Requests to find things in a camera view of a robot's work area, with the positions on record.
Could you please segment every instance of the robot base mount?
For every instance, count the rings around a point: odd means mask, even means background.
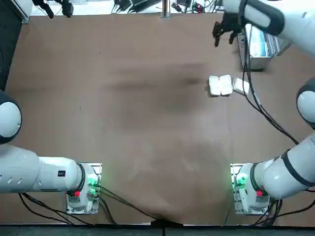
[[[268,209],[270,197],[257,195],[250,179],[251,167],[252,163],[230,164],[235,213],[263,215]]]
[[[102,164],[80,163],[85,171],[85,182],[81,192],[75,192],[74,196],[66,194],[67,213],[69,214],[96,214],[99,207],[99,188],[92,184],[100,185]]]

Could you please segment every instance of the wire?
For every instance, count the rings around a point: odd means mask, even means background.
[[[35,6],[38,10],[40,10],[42,13],[44,13],[46,16],[48,16],[47,15],[47,13],[46,12],[44,12],[44,10],[42,10],[41,8],[39,8],[39,7],[37,7],[37,6]]]
[[[72,218],[74,218],[74,219],[76,219],[76,220],[78,220],[78,221],[80,221],[81,223],[84,223],[84,224],[86,224],[86,225],[92,225],[92,224],[90,224],[90,223],[88,223],[88,222],[86,222],[86,221],[83,221],[83,220],[81,220],[80,218],[78,218],[78,217],[76,217],[76,216],[74,216],[74,215],[72,215],[72,214],[69,214],[69,213],[67,213],[67,212],[65,212],[65,211],[53,209],[53,208],[47,206],[47,205],[46,205],[45,203],[43,203],[42,201],[40,201],[40,200],[38,200],[38,199],[32,197],[31,195],[29,195],[29,194],[27,194],[27,193],[23,193],[22,195],[23,195],[25,198],[27,198],[29,201],[31,201],[31,202],[33,202],[33,203],[35,203],[35,204],[37,204],[37,205],[39,205],[39,206],[41,206],[41,207],[43,207],[43,208],[46,208],[46,209],[48,209],[48,210],[53,211],[54,213],[56,213],[57,215],[59,215],[59,216],[62,217],[62,218],[63,218],[63,216],[60,215],[59,213],[68,215],[68,216],[70,216],[70,217],[72,217]]]
[[[40,214],[40,213],[37,213],[37,212],[33,211],[33,210],[30,209],[30,207],[25,203],[25,201],[24,201],[24,199],[23,199],[21,193],[19,193],[19,197],[20,197],[20,199],[21,199],[23,205],[24,205],[24,206],[26,207],[26,209],[29,210],[31,213],[33,213],[33,214],[35,214],[35,215],[38,215],[38,216],[40,216],[40,217],[46,218],[46,219],[56,220],[56,221],[59,221],[59,222],[62,222],[62,223],[71,225],[70,223],[68,223],[68,222],[66,222],[66,221],[64,221],[64,220],[59,220],[59,219],[56,219],[56,218],[54,218],[54,217],[45,216],[45,215],[42,215],[42,214]]]
[[[112,11],[111,11],[112,14],[113,14],[113,10],[115,9],[115,7],[116,7],[116,4],[114,4],[114,6],[112,8]]]
[[[58,11],[54,16],[57,16],[58,13],[61,11],[62,8],[63,8],[63,7],[61,7],[61,8],[59,9],[59,11]]]
[[[290,212],[287,212],[287,213],[284,213],[284,214],[281,214],[281,215],[277,215],[277,216],[274,216],[274,218],[278,218],[278,217],[285,216],[285,215],[292,215],[292,214],[301,213],[301,212],[304,212],[304,211],[307,211],[307,210],[311,209],[314,205],[315,205],[315,200],[309,206],[307,206],[307,207],[305,207],[303,209],[290,211]]]
[[[115,196],[116,198],[118,198],[121,203],[123,203],[123,204],[125,204],[125,205],[127,205],[127,206],[129,206],[129,207],[131,207],[131,208],[133,208],[133,209],[135,209],[135,210],[137,210],[138,212],[140,212],[140,213],[142,213],[142,214],[144,214],[144,215],[146,215],[146,216],[148,216],[148,217],[151,217],[151,218],[153,218],[153,219],[155,219],[155,220],[159,220],[158,218],[156,218],[156,217],[154,217],[154,216],[151,216],[151,215],[145,213],[143,210],[137,208],[135,205],[133,205],[133,204],[131,204],[130,202],[126,201],[125,199],[121,198],[120,196],[118,196],[117,194],[115,194],[115,193],[113,193],[112,191],[108,190],[107,188],[105,188],[105,187],[103,187],[103,186],[101,186],[101,185],[94,185],[94,187],[99,187],[99,188],[101,188],[101,189],[107,191],[107,192],[110,193],[111,195],[113,195],[113,196]]]
[[[106,208],[106,211],[107,211],[107,215],[108,215],[108,217],[109,217],[111,223],[117,225],[117,222],[114,220],[114,218],[113,218],[113,216],[112,216],[112,213],[111,213],[110,210],[109,210],[109,207],[108,207],[108,205],[107,205],[107,202],[106,202],[101,196],[99,196],[98,198],[103,202],[103,204],[104,204],[104,206],[105,206],[105,208]]]
[[[283,201],[282,200],[276,200],[276,201],[273,201],[269,206],[268,206],[268,209],[265,211],[265,213],[263,215],[261,215],[261,217],[254,223],[252,224],[252,226],[260,226],[260,227],[269,227],[269,226],[272,226],[274,223],[275,223],[275,220],[276,218],[278,217],[279,215],[279,212],[282,208],[282,204],[283,204]],[[271,209],[273,208],[273,206],[276,205],[276,209],[275,209],[275,212],[274,212],[274,215],[273,217],[269,218],[269,214],[266,215],[267,213],[270,213]],[[266,215],[266,220],[264,221],[261,221],[260,220]]]
[[[223,225],[226,225],[228,216],[229,216],[230,211],[231,211],[231,202],[232,202],[232,199],[234,199],[233,192],[234,192],[234,188],[232,189],[232,198],[230,199],[230,201],[229,201],[229,203],[228,203],[228,206],[227,206],[227,209],[226,209],[226,212],[225,212],[225,217],[224,217]]]
[[[250,38],[248,40],[247,33],[245,27],[242,28],[242,32],[245,37],[245,49],[244,49],[244,65],[243,65],[243,90],[244,90],[244,81],[245,81],[245,71],[247,73],[248,82],[250,84],[251,93],[253,95],[254,101],[257,105],[257,107],[249,100],[246,93],[244,93],[245,98],[250,103],[250,105],[257,110],[259,113],[261,113],[277,130],[279,130],[281,133],[289,137],[296,145],[299,144],[299,142],[293,138],[287,131],[285,131],[273,118],[272,116],[266,111],[266,109],[262,106],[260,103],[257,94],[254,91],[254,87],[252,84],[252,77],[251,77],[251,55],[250,55],[250,44],[251,44],[251,35],[252,35],[252,27],[250,31]]]

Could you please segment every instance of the brown table surface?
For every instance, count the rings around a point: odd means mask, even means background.
[[[215,21],[220,14],[31,17],[6,89],[23,113],[13,144],[41,156],[103,163],[103,184],[157,217],[222,224],[231,199],[230,163],[268,160],[293,143],[243,96],[207,97],[209,75],[241,76],[229,35],[214,47]],[[252,74],[261,102],[298,140],[311,129],[295,96],[314,73],[314,60],[291,47],[266,71]],[[64,207],[63,193],[34,195]],[[282,212],[313,197],[304,192],[286,199]],[[119,223],[150,221],[114,200],[108,204]],[[51,222],[29,213],[17,194],[0,195],[0,207],[1,223]],[[314,226],[313,214],[279,218],[277,224]],[[102,210],[83,218],[108,222]],[[232,212],[228,224],[255,220]]]

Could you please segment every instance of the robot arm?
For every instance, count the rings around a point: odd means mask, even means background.
[[[315,56],[315,2],[300,0],[299,4],[293,0],[223,0],[225,15],[237,15],[244,12],[245,23],[252,24],[260,30],[286,39],[303,51]],[[229,22],[221,24],[235,24],[237,18],[230,18]],[[214,29],[214,37],[222,29]]]
[[[0,91],[0,193],[66,192],[71,213],[89,214],[95,202],[98,176],[89,164],[64,157],[42,157],[6,143],[22,125],[17,103]]]
[[[250,23],[315,56],[313,0],[301,0],[299,4],[290,0],[223,0],[223,5],[223,21],[216,23],[213,31],[216,46],[224,32],[233,31],[232,40],[241,32],[241,12],[243,24]],[[296,104],[302,118],[315,129],[315,78],[299,90]],[[237,178],[242,180],[239,192],[244,213],[261,214],[270,197],[283,199],[315,186],[314,158],[315,132],[279,157],[242,166]]]

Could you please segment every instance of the white foam block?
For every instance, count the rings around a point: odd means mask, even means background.
[[[232,79],[230,75],[220,76],[221,95],[230,95],[233,93]]]
[[[247,81],[244,81],[244,89],[243,89],[243,80],[240,78],[235,78],[233,82],[233,89],[234,91],[244,95],[248,95],[248,92],[250,90],[250,84]]]
[[[220,96],[221,88],[218,76],[209,77],[210,94],[212,96]]]

